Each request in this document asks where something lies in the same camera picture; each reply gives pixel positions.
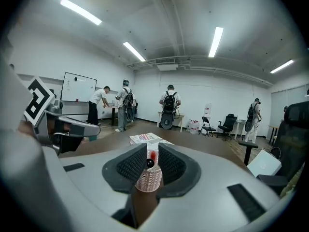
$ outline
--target ceiling light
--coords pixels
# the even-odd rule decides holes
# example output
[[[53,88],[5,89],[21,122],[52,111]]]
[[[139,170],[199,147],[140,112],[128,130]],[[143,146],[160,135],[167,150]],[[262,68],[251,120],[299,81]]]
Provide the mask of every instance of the ceiling light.
[[[86,17],[88,20],[92,21],[96,25],[100,25],[102,22],[100,19],[96,18],[93,14],[90,14],[88,11],[84,10],[80,6],[77,6],[75,3],[70,2],[69,0],[61,0],[61,5],[75,11],[76,13]]]
[[[284,64],[282,64],[281,66],[279,66],[278,68],[275,68],[274,70],[272,70],[270,73],[275,73],[275,72],[277,72],[277,71],[279,71],[279,70],[281,70],[281,69],[283,69],[284,67],[287,67],[288,65],[290,65],[291,63],[293,63],[294,61],[293,60],[289,60],[289,61],[287,61],[286,63],[284,63]]]
[[[213,58],[214,55],[216,54],[217,48],[219,46],[219,43],[222,37],[222,33],[223,33],[223,28],[216,27],[216,31],[214,33],[214,37],[213,37],[213,41],[211,45],[211,51],[209,52],[209,55],[208,55],[211,58]]]
[[[135,56],[139,58],[140,61],[145,62],[146,60],[131,46],[128,42],[124,43],[124,46],[129,49]]]

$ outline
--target black backpack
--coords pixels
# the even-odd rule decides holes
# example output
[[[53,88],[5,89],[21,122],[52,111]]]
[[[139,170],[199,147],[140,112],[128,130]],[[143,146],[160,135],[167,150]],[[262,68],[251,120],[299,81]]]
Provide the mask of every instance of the black backpack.
[[[251,104],[251,106],[250,106],[250,108],[249,108],[247,118],[250,119],[250,120],[253,120],[253,117],[254,117],[254,115],[256,114],[256,111],[255,111],[255,106],[256,106],[256,105],[257,105],[257,103],[256,103],[254,106],[252,106],[252,104]]]
[[[124,88],[124,90],[126,91],[127,95],[124,98],[123,103],[124,103],[125,106],[132,106],[132,104],[133,104],[132,90],[130,89],[130,92],[128,92],[126,88]]]
[[[177,94],[177,92],[175,92],[173,95],[169,95],[169,93],[166,91],[166,97],[164,98],[164,103],[163,103],[163,108],[164,109],[174,109],[175,105],[176,105],[176,101],[175,101],[175,95]]]

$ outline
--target table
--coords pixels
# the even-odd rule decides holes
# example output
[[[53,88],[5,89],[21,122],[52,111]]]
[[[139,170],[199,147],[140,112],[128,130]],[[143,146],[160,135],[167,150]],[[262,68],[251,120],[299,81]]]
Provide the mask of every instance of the table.
[[[239,130],[239,124],[243,125],[242,128],[241,128],[241,132],[240,132],[240,136],[242,136],[242,131],[243,131],[243,128],[246,124],[246,121],[236,120],[235,123],[237,124],[236,125],[236,132],[235,132],[235,136],[234,136],[234,139],[236,140],[237,135],[238,135],[238,130]]]
[[[162,118],[162,111],[158,111],[158,113],[159,113],[159,120],[158,120],[158,122],[157,122],[157,124],[156,124],[156,126],[157,127],[159,127],[159,124],[160,124],[160,122],[161,122],[161,118]],[[180,132],[182,132],[183,131],[183,118],[184,118],[184,114],[179,114],[179,115],[175,115],[175,117],[176,116],[179,116],[179,118],[181,118],[181,123],[180,123]]]
[[[105,108],[112,108],[112,126],[115,123],[115,109],[118,109],[118,106],[107,106]]]
[[[271,136],[270,136],[269,143],[270,143],[271,145],[274,145],[275,136],[276,136],[276,134],[277,134],[277,129],[278,129],[279,127],[275,127],[275,126],[268,126],[268,127],[271,127],[271,128],[272,128],[272,132],[271,132]]]
[[[155,135],[179,146],[191,148],[200,152],[209,153],[225,158],[251,174],[241,159],[221,139],[213,137],[199,137],[190,133],[179,134],[178,131],[158,128],[155,125],[140,125],[125,132],[116,133],[106,138],[81,144],[75,152],[61,154],[61,158],[84,156],[120,149],[130,145],[129,136],[152,132]]]

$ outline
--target brown floor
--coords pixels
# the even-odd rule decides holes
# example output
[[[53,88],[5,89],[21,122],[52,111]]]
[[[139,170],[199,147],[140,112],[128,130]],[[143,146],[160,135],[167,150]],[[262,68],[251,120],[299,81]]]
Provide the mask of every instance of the brown floor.
[[[110,120],[101,120],[101,132],[100,134],[97,136],[97,139],[100,138],[105,138],[109,135],[113,135],[114,133],[119,133],[116,132],[115,129],[117,129],[117,126],[111,126],[111,121]],[[152,125],[154,127],[156,127],[156,123],[153,122],[148,122],[148,121],[144,121],[144,120],[135,120],[133,123],[128,123],[127,127],[128,130],[132,127],[135,126],[139,126],[142,124],[148,124],[148,125]],[[172,128],[173,131],[179,131],[180,129],[177,127],[173,127]],[[189,133],[186,130],[183,129],[182,133]],[[223,140],[227,145],[229,145],[229,147],[231,148],[231,150],[243,161],[245,158],[245,153],[246,153],[246,147],[245,146],[241,146],[238,144],[237,140],[241,140],[240,137],[237,138],[237,140],[234,140],[234,138],[232,137],[232,139],[230,138],[226,138],[223,139],[222,137],[219,137],[218,140]],[[85,137],[83,144],[87,143],[89,141],[89,139],[87,137]],[[256,144],[259,145],[258,149],[252,149],[251,151],[251,155],[250,155],[250,159],[249,159],[249,163],[257,156],[257,154],[264,148],[264,149],[271,149],[271,145],[265,140],[265,138],[262,137],[258,137],[256,138]]]

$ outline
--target black office chair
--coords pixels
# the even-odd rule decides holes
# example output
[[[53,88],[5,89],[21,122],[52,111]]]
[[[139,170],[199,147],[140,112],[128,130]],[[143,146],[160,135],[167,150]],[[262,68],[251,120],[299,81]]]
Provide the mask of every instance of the black office chair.
[[[221,125],[222,121],[219,121],[220,125],[218,127],[221,130],[223,130],[223,133],[221,134],[223,137],[227,137],[227,136],[230,137],[228,133],[233,130],[233,126],[234,126],[236,119],[237,117],[235,117],[233,114],[229,114],[228,116],[226,116],[226,119],[223,125]]]
[[[271,187],[278,195],[305,162],[309,149],[309,101],[290,105],[284,114],[277,139],[271,150],[281,161],[276,175],[259,174],[256,178]]]
[[[209,123],[209,120],[206,117],[202,117],[202,120],[203,120],[203,123],[204,123],[204,125],[202,126],[202,129],[204,129],[206,131],[206,134],[203,134],[203,133],[202,134],[205,137],[206,137],[206,135],[209,136],[208,132],[210,131],[211,132],[211,136],[213,137],[213,133],[212,132],[216,131],[216,129],[211,127],[211,125]]]

